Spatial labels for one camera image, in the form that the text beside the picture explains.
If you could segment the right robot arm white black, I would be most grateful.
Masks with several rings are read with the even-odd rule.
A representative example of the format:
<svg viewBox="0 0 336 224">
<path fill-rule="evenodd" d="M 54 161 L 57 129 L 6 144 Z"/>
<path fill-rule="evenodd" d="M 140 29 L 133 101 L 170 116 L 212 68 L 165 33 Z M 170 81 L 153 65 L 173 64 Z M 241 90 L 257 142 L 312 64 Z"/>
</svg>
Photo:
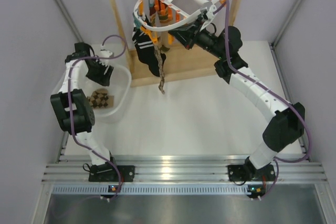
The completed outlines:
<svg viewBox="0 0 336 224">
<path fill-rule="evenodd" d="M 198 18 L 191 24 L 170 30 L 169 34 L 186 49 L 197 45 L 218 58 L 214 64 L 217 75 L 242 93 L 268 122 L 262 143 L 243 165 L 246 176 L 258 180 L 272 159 L 304 134 L 305 108 L 301 103 L 291 104 L 273 93 L 254 75 L 238 53 L 243 45 L 238 28 L 225 26 L 216 36 L 202 29 L 202 24 L 202 19 Z"/>
</svg>

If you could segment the white plastic tub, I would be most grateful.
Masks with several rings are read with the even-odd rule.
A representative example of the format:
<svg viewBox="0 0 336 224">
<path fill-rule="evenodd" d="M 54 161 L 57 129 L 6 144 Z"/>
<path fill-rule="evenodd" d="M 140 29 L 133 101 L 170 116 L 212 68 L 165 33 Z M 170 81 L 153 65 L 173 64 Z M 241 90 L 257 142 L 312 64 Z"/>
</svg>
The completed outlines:
<svg viewBox="0 0 336 224">
<path fill-rule="evenodd" d="M 60 127 L 65 131 L 65 127 L 70 124 L 70 110 L 68 102 L 68 89 L 71 89 L 71 104 L 73 107 L 74 121 L 83 122 L 87 125 L 95 125 L 97 122 L 114 123 L 123 117 L 127 94 L 131 84 L 131 74 L 129 70 L 119 64 L 112 64 L 113 73 L 110 85 L 104 87 L 86 77 L 88 67 L 85 61 L 75 60 L 66 63 L 64 79 L 56 87 L 56 93 L 50 96 L 50 102 L 59 122 Z M 110 95 L 114 96 L 114 106 L 108 109 L 93 109 L 87 96 L 95 90 L 105 88 Z"/>
</svg>

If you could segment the wooden hanger stand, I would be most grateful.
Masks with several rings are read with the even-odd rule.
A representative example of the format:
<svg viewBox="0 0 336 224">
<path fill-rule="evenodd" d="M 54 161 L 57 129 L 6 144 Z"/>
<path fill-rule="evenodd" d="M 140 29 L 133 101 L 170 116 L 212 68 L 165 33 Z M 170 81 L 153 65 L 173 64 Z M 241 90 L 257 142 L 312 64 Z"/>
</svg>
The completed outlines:
<svg viewBox="0 0 336 224">
<path fill-rule="evenodd" d="M 240 0 L 233 0 L 233 10 L 229 12 L 229 23 L 233 24 L 239 10 Z M 173 45 L 168 51 L 168 59 L 163 66 L 166 81 L 176 81 L 213 75 L 214 60 L 196 49 L 183 49 Z"/>
</svg>

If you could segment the brown argyle sock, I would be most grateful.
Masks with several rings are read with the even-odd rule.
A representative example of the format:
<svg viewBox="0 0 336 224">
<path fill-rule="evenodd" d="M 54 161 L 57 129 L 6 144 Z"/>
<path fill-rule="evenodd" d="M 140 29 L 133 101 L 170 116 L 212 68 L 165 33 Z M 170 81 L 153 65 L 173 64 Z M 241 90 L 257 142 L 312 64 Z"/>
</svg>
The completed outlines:
<svg viewBox="0 0 336 224">
<path fill-rule="evenodd" d="M 105 88 L 95 90 L 91 96 L 87 96 L 87 100 L 93 109 L 108 109 L 114 106 L 114 96 Z"/>
<path fill-rule="evenodd" d="M 159 90 L 161 91 L 162 94 L 165 94 L 165 90 L 164 90 L 164 84 L 165 84 L 165 73 L 163 70 L 163 66 L 164 66 L 164 58 L 165 58 L 165 54 L 161 53 L 158 45 L 154 44 L 154 55 L 157 59 L 157 64 L 158 64 L 158 69 L 159 69 L 159 77 L 160 77 L 160 83 L 159 83 Z"/>
</svg>

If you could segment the black sock white stripes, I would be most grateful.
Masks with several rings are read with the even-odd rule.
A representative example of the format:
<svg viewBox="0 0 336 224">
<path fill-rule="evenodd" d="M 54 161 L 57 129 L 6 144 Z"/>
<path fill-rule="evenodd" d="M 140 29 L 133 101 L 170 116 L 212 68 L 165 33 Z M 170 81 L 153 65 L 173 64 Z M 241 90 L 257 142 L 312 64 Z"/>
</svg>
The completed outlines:
<svg viewBox="0 0 336 224">
<path fill-rule="evenodd" d="M 141 63 L 146 64 L 156 77 L 160 76 L 159 63 L 155 56 L 155 46 L 150 37 L 136 26 L 133 27 L 132 41 Z"/>
</svg>

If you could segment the aluminium mounting rail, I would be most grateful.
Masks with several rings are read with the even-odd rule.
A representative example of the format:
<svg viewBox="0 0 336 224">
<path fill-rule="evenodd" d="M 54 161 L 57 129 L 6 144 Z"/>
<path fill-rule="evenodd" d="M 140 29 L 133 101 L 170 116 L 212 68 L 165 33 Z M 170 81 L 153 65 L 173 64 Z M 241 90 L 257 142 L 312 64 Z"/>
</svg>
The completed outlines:
<svg viewBox="0 0 336 224">
<path fill-rule="evenodd" d="M 83 166 L 88 157 L 61 154 L 48 164 L 42 182 L 54 194 L 84 195 L 244 195 L 259 197 L 269 188 L 281 185 L 322 187 L 327 177 L 320 163 L 271 163 L 273 182 L 229 181 L 228 165 L 242 165 L 242 155 L 228 156 L 127 156 L 117 157 L 119 165 L 135 166 L 133 182 L 90 182 Z"/>
</svg>

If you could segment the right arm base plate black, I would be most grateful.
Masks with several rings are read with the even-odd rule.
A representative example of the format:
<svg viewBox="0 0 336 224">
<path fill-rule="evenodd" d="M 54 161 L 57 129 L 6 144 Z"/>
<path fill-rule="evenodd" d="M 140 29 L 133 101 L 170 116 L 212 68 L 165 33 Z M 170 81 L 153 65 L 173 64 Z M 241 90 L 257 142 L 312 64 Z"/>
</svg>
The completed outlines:
<svg viewBox="0 0 336 224">
<path fill-rule="evenodd" d="M 248 168 L 245 165 L 228 165 L 228 177 L 230 182 L 241 184 L 242 182 L 273 182 L 276 172 L 271 164 L 261 169 Z"/>
</svg>

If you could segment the brown sock clipped on hanger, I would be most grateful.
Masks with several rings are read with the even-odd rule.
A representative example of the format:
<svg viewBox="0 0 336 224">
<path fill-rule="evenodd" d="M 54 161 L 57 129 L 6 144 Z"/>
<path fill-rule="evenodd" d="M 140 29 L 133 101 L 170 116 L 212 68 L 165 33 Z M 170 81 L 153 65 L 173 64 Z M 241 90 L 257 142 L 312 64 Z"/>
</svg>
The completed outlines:
<svg viewBox="0 0 336 224">
<path fill-rule="evenodd" d="M 151 26 L 158 26 L 157 22 L 160 23 L 160 26 L 166 26 L 171 23 L 168 17 L 167 5 L 164 4 L 163 10 L 161 10 L 161 2 L 159 1 L 159 9 L 155 9 L 155 4 L 149 5 L 149 14 L 150 14 L 150 24 Z M 169 35 L 168 32 L 161 32 L 159 35 L 160 50 L 163 52 L 168 52 L 170 50 L 169 44 Z"/>
</svg>

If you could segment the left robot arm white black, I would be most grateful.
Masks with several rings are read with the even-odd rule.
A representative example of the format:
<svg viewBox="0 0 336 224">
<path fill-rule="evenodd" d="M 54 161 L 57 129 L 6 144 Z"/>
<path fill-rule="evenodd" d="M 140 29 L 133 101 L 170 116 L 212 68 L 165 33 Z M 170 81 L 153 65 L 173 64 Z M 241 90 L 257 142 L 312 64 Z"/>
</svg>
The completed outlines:
<svg viewBox="0 0 336 224">
<path fill-rule="evenodd" d="M 113 67 L 105 65 L 85 42 L 75 44 L 75 52 L 65 59 L 66 73 L 59 91 L 50 97 L 50 102 L 60 128 L 68 132 L 74 142 L 85 148 L 90 155 L 91 165 L 85 164 L 90 181 L 120 178 L 121 174 L 110 151 L 93 135 L 94 109 L 107 108 L 112 99 L 107 91 L 85 95 L 82 85 L 85 80 L 103 87 L 110 84 Z"/>
</svg>

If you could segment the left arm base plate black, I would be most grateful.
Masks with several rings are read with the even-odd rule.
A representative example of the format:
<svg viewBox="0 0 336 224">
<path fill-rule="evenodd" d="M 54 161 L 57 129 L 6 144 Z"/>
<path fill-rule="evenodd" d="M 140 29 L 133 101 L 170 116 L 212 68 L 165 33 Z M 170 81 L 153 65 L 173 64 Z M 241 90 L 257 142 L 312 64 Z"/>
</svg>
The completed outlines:
<svg viewBox="0 0 336 224">
<path fill-rule="evenodd" d="M 135 176 L 135 166 L 118 165 L 117 169 L 121 175 L 122 182 L 133 182 Z M 93 165 L 89 168 L 90 182 L 118 182 L 119 176 L 115 168 L 110 164 Z"/>
</svg>

